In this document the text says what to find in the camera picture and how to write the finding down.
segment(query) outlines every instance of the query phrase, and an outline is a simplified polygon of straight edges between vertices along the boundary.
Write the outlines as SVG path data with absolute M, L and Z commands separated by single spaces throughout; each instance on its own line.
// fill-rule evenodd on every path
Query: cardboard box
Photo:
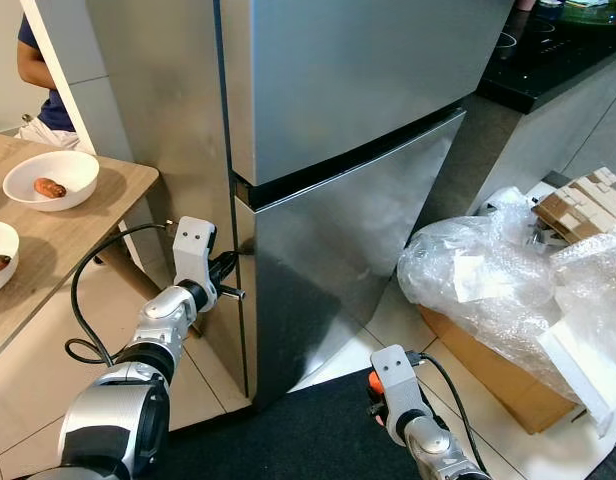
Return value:
M 475 340 L 445 315 L 421 305 L 417 308 L 448 350 L 490 390 L 528 433 L 545 430 L 575 408 L 575 403 Z

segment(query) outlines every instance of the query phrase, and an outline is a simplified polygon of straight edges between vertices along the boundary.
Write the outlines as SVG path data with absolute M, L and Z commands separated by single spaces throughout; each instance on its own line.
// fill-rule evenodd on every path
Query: person's arm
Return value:
M 57 90 L 41 52 L 21 40 L 17 42 L 17 70 L 24 82 Z

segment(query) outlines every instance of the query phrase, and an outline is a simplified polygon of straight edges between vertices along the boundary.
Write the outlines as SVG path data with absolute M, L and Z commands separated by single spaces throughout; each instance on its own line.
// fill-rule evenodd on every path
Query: stainless steel refrigerator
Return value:
M 256 404 L 372 317 L 511 3 L 88 1 L 153 215 L 241 253 L 203 329 Z

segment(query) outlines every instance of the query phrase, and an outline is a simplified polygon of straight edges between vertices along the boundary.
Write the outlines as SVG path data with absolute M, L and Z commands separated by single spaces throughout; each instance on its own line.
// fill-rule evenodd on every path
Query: black cable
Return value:
M 446 383 L 448 384 L 448 387 L 450 388 L 450 391 L 452 392 L 452 396 L 454 397 L 455 402 L 457 403 L 457 407 L 459 407 L 459 413 L 461 414 L 461 420 L 464 422 L 464 427 L 466 428 L 466 433 L 468 435 L 468 442 L 470 442 L 470 448 L 472 449 L 472 452 L 475 455 L 475 460 L 477 460 L 477 465 L 479 465 L 479 468 L 481 468 L 486 475 L 489 475 L 488 470 L 486 470 L 486 466 L 484 465 L 484 462 L 481 459 L 481 455 L 479 455 L 479 450 L 477 450 L 477 444 L 475 443 L 475 439 L 472 435 L 472 427 L 470 426 L 470 422 L 468 421 L 468 415 L 466 414 L 464 405 L 463 403 L 461 403 L 461 398 L 459 398 L 459 392 L 457 392 L 455 385 L 452 383 L 452 380 L 450 379 L 448 372 L 446 372 L 444 367 L 441 366 L 441 363 L 439 363 L 437 359 L 435 359 L 435 357 L 428 355 L 425 352 L 421 352 L 419 356 L 425 360 L 428 360 L 430 363 L 432 363 L 437 368 L 437 370 L 439 370 L 439 373 L 441 373 L 441 375 L 444 377 L 444 380 L 446 380 Z
M 79 264 L 77 265 L 75 274 L 72 277 L 72 284 L 70 285 L 70 303 L 72 304 L 72 311 L 75 314 L 77 323 L 79 323 L 79 326 L 84 330 L 84 332 L 86 332 L 86 335 L 88 335 L 90 340 L 92 340 L 92 343 L 82 338 L 69 339 L 64 344 L 64 349 L 66 350 L 66 353 L 70 355 L 71 358 L 74 358 L 75 360 L 82 362 L 82 363 L 88 363 L 88 364 L 105 363 L 107 366 L 112 367 L 113 360 L 117 358 L 119 354 L 121 353 L 121 350 L 120 350 L 119 352 L 111 356 L 110 353 L 108 353 L 108 350 L 106 350 L 106 347 L 104 346 L 103 342 L 100 340 L 100 338 L 97 336 L 95 331 L 92 329 L 92 327 L 88 324 L 88 322 L 82 315 L 81 308 L 79 308 L 79 302 L 77 300 L 77 286 L 79 285 L 79 278 L 81 277 L 81 273 L 86 268 L 86 265 L 88 265 L 88 262 L 90 262 L 93 258 L 95 258 L 97 254 L 99 254 L 102 250 L 105 250 L 106 248 L 108 248 L 110 245 L 112 245 L 116 241 L 122 239 L 126 235 L 130 235 L 131 233 L 138 232 L 139 230 L 146 230 L 148 228 L 160 228 L 160 229 L 165 230 L 166 226 L 159 225 L 156 223 L 146 223 L 143 225 L 138 225 L 133 228 L 129 228 L 128 230 L 124 230 L 123 232 L 117 233 L 115 235 L 111 235 L 106 240 L 101 242 L 98 246 L 93 248 L 90 252 L 88 252 L 86 256 L 81 259 L 81 262 L 79 262 Z M 82 357 L 81 355 L 76 354 L 71 349 L 72 344 L 78 344 L 78 345 L 88 348 L 89 350 L 97 354 L 99 359 L 86 358 L 86 357 Z

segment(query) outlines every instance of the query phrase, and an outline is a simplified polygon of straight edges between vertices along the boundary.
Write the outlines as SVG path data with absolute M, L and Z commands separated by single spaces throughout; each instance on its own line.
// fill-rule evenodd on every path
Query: navy shirt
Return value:
M 18 38 L 29 47 L 39 50 L 39 45 L 37 45 L 37 40 L 35 40 L 35 36 L 30 29 L 30 24 L 25 15 L 21 20 Z M 51 130 L 74 132 L 75 127 L 70 121 L 70 117 L 68 116 L 64 102 L 59 96 L 59 92 L 57 90 L 49 90 L 49 92 L 50 95 L 48 100 L 41 106 L 41 113 L 38 115 L 39 120 L 44 122 Z

